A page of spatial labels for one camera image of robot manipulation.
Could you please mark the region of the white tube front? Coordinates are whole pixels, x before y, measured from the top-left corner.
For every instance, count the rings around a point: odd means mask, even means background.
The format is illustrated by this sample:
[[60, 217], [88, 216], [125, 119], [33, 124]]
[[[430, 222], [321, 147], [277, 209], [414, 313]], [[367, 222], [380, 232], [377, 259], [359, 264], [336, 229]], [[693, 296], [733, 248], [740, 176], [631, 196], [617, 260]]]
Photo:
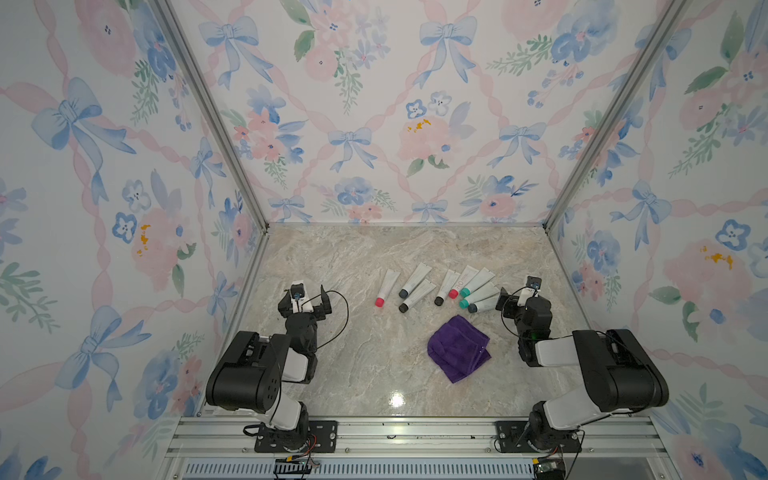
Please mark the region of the white tube front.
[[474, 303], [471, 303], [467, 310], [469, 313], [481, 313], [485, 311], [491, 311], [497, 309], [498, 301], [501, 299], [501, 295], [495, 297], [489, 297]]

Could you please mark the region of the white tube grey cap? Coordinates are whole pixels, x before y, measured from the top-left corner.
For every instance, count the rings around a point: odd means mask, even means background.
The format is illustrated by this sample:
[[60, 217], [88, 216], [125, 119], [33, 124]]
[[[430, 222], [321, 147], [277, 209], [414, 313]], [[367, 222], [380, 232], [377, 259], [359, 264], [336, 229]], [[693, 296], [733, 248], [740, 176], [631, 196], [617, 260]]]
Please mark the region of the white tube grey cap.
[[468, 296], [464, 297], [459, 302], [459, 306], [462, 309], [467, 309], [471, 304], [476, 304], [477, 302], [488, 298], [497, 297], [499, 292], [500, 289], [493, 283], [489, 282], [482, 287], [479, 287], [477, 290], [472, 291]]

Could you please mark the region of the white toothpaste tube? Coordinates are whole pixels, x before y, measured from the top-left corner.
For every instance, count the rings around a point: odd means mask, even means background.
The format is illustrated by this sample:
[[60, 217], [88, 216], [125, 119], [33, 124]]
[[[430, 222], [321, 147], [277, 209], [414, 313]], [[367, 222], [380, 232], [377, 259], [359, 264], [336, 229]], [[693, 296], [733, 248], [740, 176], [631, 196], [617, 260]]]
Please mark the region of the white toothpaste tube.
[[488, 270], [487, 268], [483, 268], [480, 270], [461, 290], [460, 295], [463, 298], [468, 297], [470, 294], [474, 293], [477, 289], [484, 286], [486, 283], [491, 281], [495, 277], [495, 273]]

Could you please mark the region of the white tube pink cap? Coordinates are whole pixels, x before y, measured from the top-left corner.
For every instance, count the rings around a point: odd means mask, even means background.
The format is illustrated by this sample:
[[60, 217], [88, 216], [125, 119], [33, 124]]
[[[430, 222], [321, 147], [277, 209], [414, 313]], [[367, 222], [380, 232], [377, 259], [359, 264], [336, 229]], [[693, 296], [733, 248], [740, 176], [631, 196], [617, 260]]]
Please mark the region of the white tube pink cap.
[[378, 290], [376, 300], [375, 300], [375, 306], [377, 308], [382, 308], [384, 306], [399, 276], [400, 276], [399, 271], [388, 269], [385, 272], [384, 279]]
[[451, 299], [455, 299], [459, 296], [461, 290], [467, 285], [468, 282], [470, 282], [477, 274], [479, 273], [479, 270], [467, 265], [462, 273], [459, 275], [451, 289], [449, 290], [448, 296]]

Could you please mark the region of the purple cloth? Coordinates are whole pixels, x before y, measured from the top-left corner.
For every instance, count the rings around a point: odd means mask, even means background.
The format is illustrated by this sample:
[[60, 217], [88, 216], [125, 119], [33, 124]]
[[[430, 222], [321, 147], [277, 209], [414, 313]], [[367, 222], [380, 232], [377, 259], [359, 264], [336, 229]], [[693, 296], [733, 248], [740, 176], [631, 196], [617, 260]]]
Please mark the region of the purple cloth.
[[489, 337], [466, 318], [456, 315], [430, 337], [427, 353], [455, 384], [491, 360], [487, 350], [489, 341]]

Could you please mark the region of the white tube black cap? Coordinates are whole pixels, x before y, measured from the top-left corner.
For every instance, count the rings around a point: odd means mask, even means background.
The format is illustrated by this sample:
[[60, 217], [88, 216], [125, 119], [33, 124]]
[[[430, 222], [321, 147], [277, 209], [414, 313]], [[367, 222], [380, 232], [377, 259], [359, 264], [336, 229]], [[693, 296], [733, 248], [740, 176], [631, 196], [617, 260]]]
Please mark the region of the white tube black cap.
[[456, 281], [459, 279], [460, 274], [454, 270], [449, 269], [441, 282], [438, 293], [435, 297], [434, 304], [436, 306], [442, 306], [445, 300], [449, 297], [449, 293], [453, 288]]

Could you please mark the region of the white tube dark cap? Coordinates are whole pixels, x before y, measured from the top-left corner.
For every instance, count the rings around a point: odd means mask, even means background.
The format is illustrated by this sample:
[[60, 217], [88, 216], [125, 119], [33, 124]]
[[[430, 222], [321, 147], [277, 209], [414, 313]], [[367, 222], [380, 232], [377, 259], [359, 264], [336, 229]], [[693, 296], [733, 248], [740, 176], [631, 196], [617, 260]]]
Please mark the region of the white tube dark cap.
[[408, 295], [408, 297], [399, 305], [398, 310], [401, 313], [407, 312], [414, 304], [422, 300], [427, 294], [431, 293], [436, 285], [429, 280], [423, 280]]

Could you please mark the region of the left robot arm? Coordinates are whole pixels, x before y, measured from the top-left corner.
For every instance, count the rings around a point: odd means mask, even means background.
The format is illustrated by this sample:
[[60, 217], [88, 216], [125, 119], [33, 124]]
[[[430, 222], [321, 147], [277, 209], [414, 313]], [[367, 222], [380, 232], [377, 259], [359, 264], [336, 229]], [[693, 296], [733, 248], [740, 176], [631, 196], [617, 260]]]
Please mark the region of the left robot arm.
[[269, 446], [298, 450], [314, 443], [307, 406], [283, 391], [283, 385], [308, 384], [318, 365], [318, 323], [332, 313], [328, 292], [306, 296], [292, 284], [278, 302], [285, 331], [262, 335], [238, 331], [214, 367], [205, 389], [206, 403], [226, 411], [256, 415], [257, 431]]

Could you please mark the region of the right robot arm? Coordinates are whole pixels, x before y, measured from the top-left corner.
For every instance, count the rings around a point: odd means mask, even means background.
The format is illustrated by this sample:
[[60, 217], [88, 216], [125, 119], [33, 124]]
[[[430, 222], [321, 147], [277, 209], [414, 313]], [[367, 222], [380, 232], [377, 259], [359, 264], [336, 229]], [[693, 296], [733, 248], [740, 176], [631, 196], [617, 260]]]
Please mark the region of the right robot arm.
[[502, 290], [496, 310], [503, 322], [514, 322], [518, 353], [527, 366], [577, 366], [581, 372], [581, 386], [532, 407], [521, 434], [531, 447], [549, 451], [586, 424], [668, 403], [664, 376], [630, 330], [574, 330], [553, 337], [551, 302], [531, 286]]

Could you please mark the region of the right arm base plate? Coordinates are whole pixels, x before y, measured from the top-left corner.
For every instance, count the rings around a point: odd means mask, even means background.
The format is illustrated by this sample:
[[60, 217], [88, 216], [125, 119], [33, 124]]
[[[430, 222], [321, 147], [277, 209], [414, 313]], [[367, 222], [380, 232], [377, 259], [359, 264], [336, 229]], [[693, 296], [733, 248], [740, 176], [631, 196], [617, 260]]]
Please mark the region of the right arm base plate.
[[529, 421], [507, 420], [494, 423], [497, 446], [501, 453], [575, 454], [582, 450], [580, 435], [575, 431], [552, 430], [532, 426]]

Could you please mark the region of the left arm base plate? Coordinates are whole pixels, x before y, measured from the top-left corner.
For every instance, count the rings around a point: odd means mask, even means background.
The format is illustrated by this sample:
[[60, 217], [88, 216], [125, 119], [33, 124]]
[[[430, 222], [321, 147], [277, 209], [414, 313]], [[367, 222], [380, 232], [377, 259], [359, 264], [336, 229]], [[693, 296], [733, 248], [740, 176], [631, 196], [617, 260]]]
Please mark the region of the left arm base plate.
[[334, 420], [301, 420], [294, 430], [258, 425], [254, 451], [271, 454], [334, 453], [338, 440], [338, 422]]

